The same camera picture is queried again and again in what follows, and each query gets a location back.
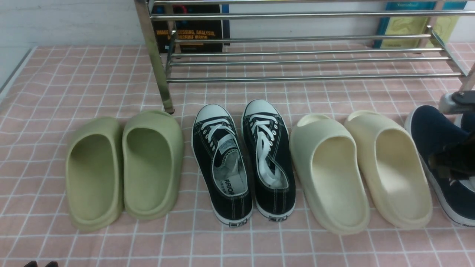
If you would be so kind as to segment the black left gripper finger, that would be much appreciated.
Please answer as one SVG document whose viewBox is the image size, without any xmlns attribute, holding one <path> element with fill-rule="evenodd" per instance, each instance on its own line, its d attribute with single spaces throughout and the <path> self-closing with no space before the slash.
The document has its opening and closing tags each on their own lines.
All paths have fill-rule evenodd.
<svg viewBox="0 0 475 267">
<path fill-rule="evenodd" d="M 38 264 L 36 261 L 30 261 L 24 267 L 38 267 Z"/>
</svg>

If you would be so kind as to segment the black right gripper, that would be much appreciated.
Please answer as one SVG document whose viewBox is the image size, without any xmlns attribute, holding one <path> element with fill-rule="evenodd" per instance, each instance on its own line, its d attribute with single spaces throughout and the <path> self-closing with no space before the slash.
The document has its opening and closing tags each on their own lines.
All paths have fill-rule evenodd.
<svg viewBox="0 0 475 267">
<path fill-rule="evenodd" d="M 463 181 L 475 175 L 475 133 L 459 143 L 445 146 L 429 156 L 429 168 L 450 181 Z"/>
</svg>

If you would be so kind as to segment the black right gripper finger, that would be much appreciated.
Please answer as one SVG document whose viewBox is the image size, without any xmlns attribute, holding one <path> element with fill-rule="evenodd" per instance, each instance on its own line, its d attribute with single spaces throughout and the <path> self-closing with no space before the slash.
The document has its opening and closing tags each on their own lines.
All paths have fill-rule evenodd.
<svg viewBox="0 0 475 267">
<path fill-rule="evenodd" d="M 59 267 L 59 265 L 57 261 L 51 261 L 45 267 Z"/>
</svg>

